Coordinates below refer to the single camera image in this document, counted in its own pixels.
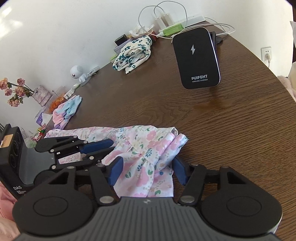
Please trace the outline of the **pink floral dress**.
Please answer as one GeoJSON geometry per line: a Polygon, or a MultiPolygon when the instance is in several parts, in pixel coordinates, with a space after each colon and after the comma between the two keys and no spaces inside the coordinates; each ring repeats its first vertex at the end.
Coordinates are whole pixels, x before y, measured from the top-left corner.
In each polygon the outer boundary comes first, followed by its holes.
{"type": "Polygon", "coordinates": [[[172,197],[174,195],[171,162],[188,138],[175,127],[127,126],[89,127],[74,130],[50,130],[46,137],[77,136],[87,142],[113,140],[114,150],[102,159],[110,165],[123,158],[123,170],[114,190],[118,197],[172,197]]]}

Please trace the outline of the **plastic bag with vegetables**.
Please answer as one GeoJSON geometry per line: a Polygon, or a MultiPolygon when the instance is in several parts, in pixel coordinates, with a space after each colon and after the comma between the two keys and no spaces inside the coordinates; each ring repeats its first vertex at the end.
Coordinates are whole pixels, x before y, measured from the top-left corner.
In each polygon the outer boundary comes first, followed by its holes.
{"type": "Polygon", "coordinates": [[[26,131],[23,128],[20,128],[24,143],[27,148],[34,148],[36,147],[37,142],[33,140],[32,137],[29,137],[29,135],[26,133],[26,131]]]}

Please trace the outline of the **red checkered snack pack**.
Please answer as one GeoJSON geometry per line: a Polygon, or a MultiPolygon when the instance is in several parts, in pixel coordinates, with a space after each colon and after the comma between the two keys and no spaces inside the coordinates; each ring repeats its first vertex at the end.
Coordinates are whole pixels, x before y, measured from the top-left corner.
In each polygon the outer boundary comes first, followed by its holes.
{"type": "Polygon", "coordinates": [[[44,136],[44,133],[46,131],[47,124],[43,124],[37,129],[37,132],[31,137],[31,139],[35,142],[38,142],[41,140],[41,138],[44,136]]]}

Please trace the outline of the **pink blue purple garment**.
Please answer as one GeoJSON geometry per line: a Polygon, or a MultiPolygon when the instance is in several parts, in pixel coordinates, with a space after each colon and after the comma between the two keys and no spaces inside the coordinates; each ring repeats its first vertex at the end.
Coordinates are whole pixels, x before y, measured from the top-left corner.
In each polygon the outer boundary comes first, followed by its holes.
{"type": "Polygon", "coordinates": [[[81,102],[82,97],[79,95],[75,95],[66,102],[60,104],[53,111],[54,129],[63,130],[65,126],[69,123],[70,118],[76,113],[81,102]]]}

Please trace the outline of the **clear box orange snacks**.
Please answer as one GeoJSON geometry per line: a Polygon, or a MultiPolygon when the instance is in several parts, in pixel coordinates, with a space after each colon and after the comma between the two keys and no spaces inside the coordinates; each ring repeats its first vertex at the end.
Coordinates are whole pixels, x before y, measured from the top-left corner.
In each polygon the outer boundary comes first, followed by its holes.
{"type": "Polygon", "coordinates": [[[55,109],[58,108],[60,104],[65,102],[64,95],[67,92],[67,88],[65,86],[59,87],[56,91],[53,91],[53,96],[49,100],[49,106],[47,108],[47,113],[52,114],[55,109]]]}

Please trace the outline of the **lavender knitted vase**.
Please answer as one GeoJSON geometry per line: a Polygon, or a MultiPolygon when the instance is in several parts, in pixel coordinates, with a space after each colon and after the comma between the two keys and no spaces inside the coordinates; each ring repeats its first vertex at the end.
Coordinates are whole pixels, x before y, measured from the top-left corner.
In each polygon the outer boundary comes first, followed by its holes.
{"type": "Polygon", "coordinates": [[[45,106],[45,104],[49,101],[49,99],[52,97],[51,93],[46,90],[42,85],[37,87],[34,90],[34,94],[32,95],[32,98],[41,106],[45,106]]]}

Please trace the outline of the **dried pink rose bouquet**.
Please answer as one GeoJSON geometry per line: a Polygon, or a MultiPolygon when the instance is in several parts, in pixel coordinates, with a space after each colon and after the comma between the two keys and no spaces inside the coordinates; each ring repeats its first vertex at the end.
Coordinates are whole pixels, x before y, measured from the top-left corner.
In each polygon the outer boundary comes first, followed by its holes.
{"type": "Polygon", "coordinates": [[[5,96],[9,97],[8,104],[14,108],[23,104],[24,98],[29,98],[35,93],[34,90],[26,85],[26,81],[23,78],[18,78],[16,84],[9,82],[8,78],[2,79],[1,90],[4,91],[5,96]]]}

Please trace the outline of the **white round robot toy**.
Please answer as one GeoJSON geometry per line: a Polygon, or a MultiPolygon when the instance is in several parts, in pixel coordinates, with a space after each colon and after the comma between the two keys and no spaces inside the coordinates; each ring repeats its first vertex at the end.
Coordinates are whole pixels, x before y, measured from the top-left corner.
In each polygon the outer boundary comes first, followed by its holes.
{"type": "Polygon", "coordinates": [[[91,78],[89,73],[85,73],[83,68],[79,65],[75,65],[70,69],[70,75],[73,79],[79,81],[80,86],[84,86],[91,78]]]}

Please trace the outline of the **green tissue pack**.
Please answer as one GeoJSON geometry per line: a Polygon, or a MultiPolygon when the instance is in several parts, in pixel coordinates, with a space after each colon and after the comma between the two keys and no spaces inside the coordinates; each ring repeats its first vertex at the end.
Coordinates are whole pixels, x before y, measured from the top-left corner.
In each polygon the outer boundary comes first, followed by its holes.
{"type": "Polygon", "coordinates": [[[118,56],[118,54],[115,54],[114,56],[112,56],[110,59],[110,62],[113,63],[115,61],[115,59],[117,58],[117,56],[118,56]]]}

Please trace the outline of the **black charger block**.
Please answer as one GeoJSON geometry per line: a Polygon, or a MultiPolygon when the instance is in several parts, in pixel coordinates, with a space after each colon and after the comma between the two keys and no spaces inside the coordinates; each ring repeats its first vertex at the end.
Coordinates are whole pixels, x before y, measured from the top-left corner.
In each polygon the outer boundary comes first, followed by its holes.
{"type": "Polygon", "coordinates": [[[121,44],[125,43],[127,40],[128,40],[127,36],[123,34],[119,36],[117,39],[115,39],[114,42],[117,46],[120,46],[121,44]]]}

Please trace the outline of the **crumpled white tissue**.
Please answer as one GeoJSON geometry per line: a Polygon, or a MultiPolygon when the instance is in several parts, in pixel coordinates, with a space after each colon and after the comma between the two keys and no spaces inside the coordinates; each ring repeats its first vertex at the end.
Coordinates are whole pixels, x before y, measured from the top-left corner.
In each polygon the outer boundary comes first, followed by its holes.
{"type": "Polygon", "coordinates": [[[154,28],[154,24],[152,24],[149,27],[145,27],[145,26],[141,27],[140,25],[137,25],[133,30],[129,31],[129,35],[133,39],[137,39],[143,35],[151,34],[154,31],[153,28],[154,28]]]}

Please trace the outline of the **white power adapter left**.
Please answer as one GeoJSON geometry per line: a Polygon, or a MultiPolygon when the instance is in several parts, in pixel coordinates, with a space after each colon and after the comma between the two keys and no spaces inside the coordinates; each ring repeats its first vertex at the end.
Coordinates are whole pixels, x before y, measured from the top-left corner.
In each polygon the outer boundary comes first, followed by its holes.
{"type": "Polygon", "coordinates": [[[166,24],[163,22],[162,18],[156,18],[155,21],[158,24],[160,30],[166,28],[166,24]]]}

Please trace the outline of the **white power adapter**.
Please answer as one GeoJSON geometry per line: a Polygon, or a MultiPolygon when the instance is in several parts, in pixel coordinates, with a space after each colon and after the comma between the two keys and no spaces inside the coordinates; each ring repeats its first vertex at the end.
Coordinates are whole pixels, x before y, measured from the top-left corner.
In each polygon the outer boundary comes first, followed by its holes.
{"type": "Polygon", "coordinates": [[[165,24],[166,24],[167,27],[168,27],[168,26],[172,26],[172,25],[175,24],[174,21],[173,21],[173,19],[172,19],[172,17],[171,17],[171,15],[170,15],[169,13],[164,14],[164,15],[162,16],[162,18],[163,18],[163,20],[165,21],[165,24]]]}
{"type": "Polygon", "coordinates": [[[160,30],[166,28],[166,24],[163,22],[162,18],[156,18],[155,21],[158,24],[160,30]]]}

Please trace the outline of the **green power bank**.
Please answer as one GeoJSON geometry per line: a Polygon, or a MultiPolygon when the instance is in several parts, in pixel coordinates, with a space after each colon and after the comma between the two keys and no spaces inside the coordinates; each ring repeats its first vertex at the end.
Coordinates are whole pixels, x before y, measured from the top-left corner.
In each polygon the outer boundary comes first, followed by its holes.
{"type": "Polygon", "coordinates": [[[161,37],[170,37],[176,33],[181,32],[184,29],[181,23],[169,26],[163,30],[160,31],[160,36],[161,37]]]}

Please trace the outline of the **wall power socket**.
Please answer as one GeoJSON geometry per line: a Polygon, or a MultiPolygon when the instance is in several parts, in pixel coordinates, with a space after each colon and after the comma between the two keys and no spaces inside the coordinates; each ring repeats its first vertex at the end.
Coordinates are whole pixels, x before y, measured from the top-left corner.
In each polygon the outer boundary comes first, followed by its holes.
{"type": "Polygon", "coordinates": [[[264,47],[261,48],[261,60],[269,68],[272,60],[272,48],[264,47]]]}

